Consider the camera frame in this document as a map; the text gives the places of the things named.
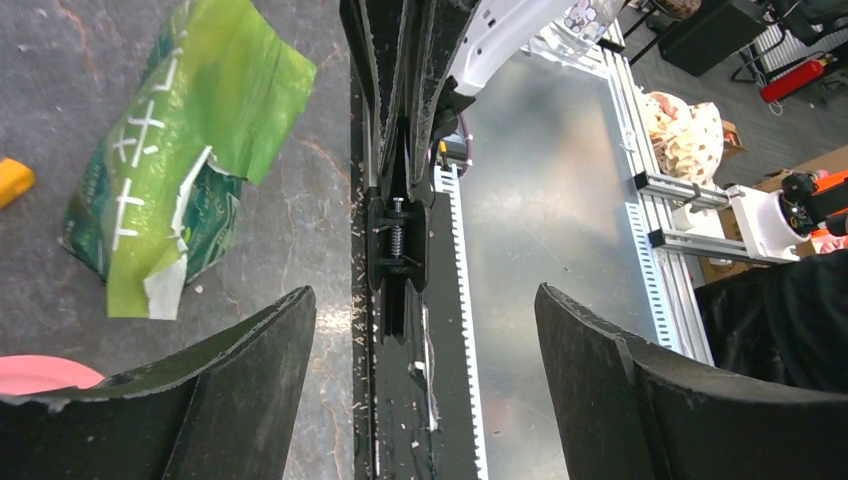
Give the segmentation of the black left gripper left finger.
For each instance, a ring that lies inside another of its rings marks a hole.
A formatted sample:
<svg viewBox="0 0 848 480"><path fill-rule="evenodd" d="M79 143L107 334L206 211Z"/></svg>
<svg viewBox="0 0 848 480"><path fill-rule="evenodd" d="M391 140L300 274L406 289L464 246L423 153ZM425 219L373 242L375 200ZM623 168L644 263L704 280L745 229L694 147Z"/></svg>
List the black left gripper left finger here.
<svg viewBox="0 0 848 480"><path fill-rule="evenodd" d="M309 286L88 388L1 399L5 479L280 479L316 324Z"/></svg>

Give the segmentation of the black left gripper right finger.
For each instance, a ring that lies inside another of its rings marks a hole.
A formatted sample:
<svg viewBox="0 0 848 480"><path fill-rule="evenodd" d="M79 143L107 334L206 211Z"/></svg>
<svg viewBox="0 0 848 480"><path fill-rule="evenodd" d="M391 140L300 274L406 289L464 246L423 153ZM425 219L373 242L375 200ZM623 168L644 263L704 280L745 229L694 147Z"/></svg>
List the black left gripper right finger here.
<svg viewBox="0 0 848 480"><path fill-rule="evenodd" d="M541 284L541 354L573 479L843 479L847 398L651 343Z"/></svg>

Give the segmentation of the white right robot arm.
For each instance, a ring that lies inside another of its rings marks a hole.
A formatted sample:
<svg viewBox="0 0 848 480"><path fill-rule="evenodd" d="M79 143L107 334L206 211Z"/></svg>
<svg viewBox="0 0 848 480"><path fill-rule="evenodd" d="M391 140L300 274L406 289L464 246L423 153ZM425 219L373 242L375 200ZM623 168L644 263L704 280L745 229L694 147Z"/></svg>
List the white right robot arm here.
<svg viewBox="0 0 848 480"><path fill-rule="evenodd" d="M427 154L520 47L538 38L579 55L622 1L342 1L339 14L368 107L369 185L424 183Z"/></svg>

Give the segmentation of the yellow plastic scoop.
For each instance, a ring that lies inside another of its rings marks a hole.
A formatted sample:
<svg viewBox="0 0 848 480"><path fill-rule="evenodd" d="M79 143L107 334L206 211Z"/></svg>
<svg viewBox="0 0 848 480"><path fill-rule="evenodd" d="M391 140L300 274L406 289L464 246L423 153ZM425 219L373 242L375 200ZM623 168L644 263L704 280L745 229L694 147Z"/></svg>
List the yellow plastic scoop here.
<svg viewBox="0 0 848 480"><path fill-rule="evenodd" d="M3 209L31 189L36 176L32 169L9 157L1 160L0 171L0 209Z"/></svg>

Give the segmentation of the green cat litter bag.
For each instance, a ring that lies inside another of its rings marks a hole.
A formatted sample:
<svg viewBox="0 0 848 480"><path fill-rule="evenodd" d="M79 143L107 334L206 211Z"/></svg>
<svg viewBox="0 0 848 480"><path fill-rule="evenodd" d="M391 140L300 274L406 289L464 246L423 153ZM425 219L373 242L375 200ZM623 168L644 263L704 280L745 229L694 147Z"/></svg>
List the green cat litter bag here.
<svg viewBox="0 0 848 480"><path fill-rule="evenodd" d="M62 244L105 284L110 318L173 320L229 249L304 111L316 67L249 1L186 1L69 200Z"/></svg>

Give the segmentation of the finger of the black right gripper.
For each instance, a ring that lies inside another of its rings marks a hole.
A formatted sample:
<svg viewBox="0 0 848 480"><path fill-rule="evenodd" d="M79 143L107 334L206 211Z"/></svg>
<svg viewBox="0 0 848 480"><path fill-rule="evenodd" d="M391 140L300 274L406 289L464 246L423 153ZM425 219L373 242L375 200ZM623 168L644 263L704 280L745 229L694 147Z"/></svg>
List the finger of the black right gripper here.
<svg viewBox="0 0 848 480"><path fill-rule="evenodd" d="M405 106L410 1L339 2L370 119L370 165L380 189L409 187L409 121Z"/></svg>
<svg viewBox="0 0 848 480"><path fill-rule="evenodd" d="M478 8L477 1L414 1L411 30L411 87L407 97L408 183L424 176L425 151L431 144L434 118L459 46Z"/></svg>

